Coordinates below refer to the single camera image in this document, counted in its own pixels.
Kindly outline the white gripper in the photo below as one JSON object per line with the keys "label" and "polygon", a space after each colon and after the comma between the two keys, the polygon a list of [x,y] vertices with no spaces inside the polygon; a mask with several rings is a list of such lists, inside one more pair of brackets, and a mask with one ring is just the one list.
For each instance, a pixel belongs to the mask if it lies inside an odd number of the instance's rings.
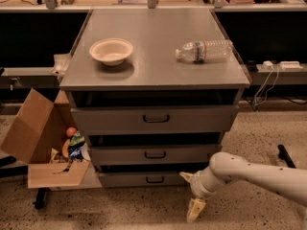
{"label": "white gripper", "polygon": [[190,199],[188,206],[186,219],[191,223],[198,218],[199,214],[206,206],[206,201],[204,199],[209,199],[216,194],[217,190],[221,187],[221,180],[214,175],[209,167],[194,174],[180,172],[179,175],[186,182],[190,182],[192,194],[196,197]]}

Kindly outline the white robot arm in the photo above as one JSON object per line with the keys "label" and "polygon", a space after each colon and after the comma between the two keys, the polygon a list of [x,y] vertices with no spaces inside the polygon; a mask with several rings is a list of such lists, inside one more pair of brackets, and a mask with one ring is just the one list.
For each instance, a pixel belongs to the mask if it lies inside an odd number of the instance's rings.
{"label": "white robot arm", "polygon": [[219,189],[237,181],[246,181],[307,206],[306,170],[251,163],[241,156],[217,152],[204,170],[179,175],[189,183],[193,194],[186,216],[188,222],[197,219],[206,201]]}

